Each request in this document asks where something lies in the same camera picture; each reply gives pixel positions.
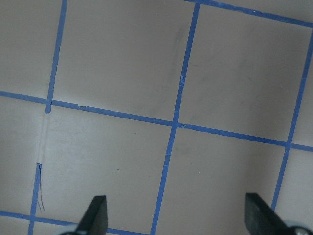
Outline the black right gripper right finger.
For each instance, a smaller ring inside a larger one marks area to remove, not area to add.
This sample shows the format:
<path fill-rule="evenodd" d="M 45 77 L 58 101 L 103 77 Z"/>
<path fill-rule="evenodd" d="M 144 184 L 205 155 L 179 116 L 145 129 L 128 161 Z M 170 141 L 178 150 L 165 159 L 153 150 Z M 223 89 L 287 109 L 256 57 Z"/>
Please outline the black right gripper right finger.
<path fill-rule="evenodd" d="M 245 194 L 245 226 L 250 235 L 282 235 L 288 226 L 257 193 Z"/>

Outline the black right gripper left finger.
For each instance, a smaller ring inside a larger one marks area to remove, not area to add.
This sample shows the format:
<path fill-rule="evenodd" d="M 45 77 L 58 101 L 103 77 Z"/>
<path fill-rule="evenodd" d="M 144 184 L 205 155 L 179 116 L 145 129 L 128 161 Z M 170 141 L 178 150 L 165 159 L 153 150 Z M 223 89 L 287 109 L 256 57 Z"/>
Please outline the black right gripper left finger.
<path fill-rule="evenodd" d="M 105 235 L 108 229 L 106 196 L 95 196 L 76 227 L 75 235 Z"/>

